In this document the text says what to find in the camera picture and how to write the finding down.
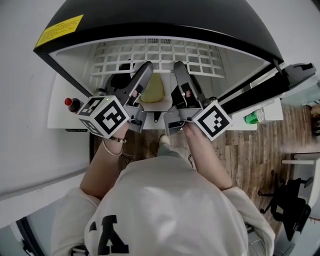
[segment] shoe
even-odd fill
[[[163,144],[167,144],[168,146],[170,146],[170,139],[165,134],[161,135],[159,138],[159,146],[161,146]]]

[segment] white sweatshirt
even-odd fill
[[[260,238],[249,242],[246,224]],[[57,211],[53,256],[272,256],[275,234],[239,188],[221,192],[180,158],[130,163],[100,202],[72,189]]]

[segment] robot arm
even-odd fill
[[[171,94],[172,107],[163,115],[168,135],[178,132],[185,122],[194,122],[213,140],[231,126],[231,119],[218,101],[205,98],[197,80],[189,75],[181,61],[174,64],[174,73],[177,87]],[[152,74],[153,64],[147,61],[127,85],[112,83],[117,78],[117,74],[113,75],[105,84],[107,95],[90,97],[78,112],[78,118],[91,133],[100,137],[110,138],[127,121],[129,129],[141,133],[147,113],[137,100]]]

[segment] black chair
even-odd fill
[[[274,176],[274,193],[264,194],[260,190],[258,191],[259,196],[272,197],[269,205],[266,209],[260,209],[260,213],[265,214],[271,208],[273,218],[283,223],[286,237],[291,241],[296,231],[302,232],[311,212],[306,200],[298,197],[300,184],[304,184],[306,188],[312,184],[314,178],[310,177],[308,180],[290,179],[287,184],[281,179],[281,186],[279,186],[277,173],[272,171],[271,174]],[[277,212],[278,206],[283,210],[282,213]]]

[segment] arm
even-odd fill
[[[115,134],[116,138],[124,138],[129,128],[129,123],[125,123]],[[106,147],[113,154],[119,154],[122,143],[110,139],[104,139]],[[108,153],[101,143],[88,170],[80,184],[80,189],[87,195],[102,199],[114,186],[120,174],[119,155]]]
[[[129,123],[126,123],[114,136],[124,138],[128,127]],[[112,153],[121,152],[121,143],[106,139],[105,144]],[[70,255],[73,247],[84,244],[87,223],[95,214],[100,200],[114,186],[120,174],[118,160],[119,156],[111,155],[101,144],[87,169],[80,189],[71,189],[61,199],[51,234],[53,256]]]
[[[194,123],[186,123],[183,131],[198,173],[221,191],[231,188],[233,186],[231,177],[200,128]]]

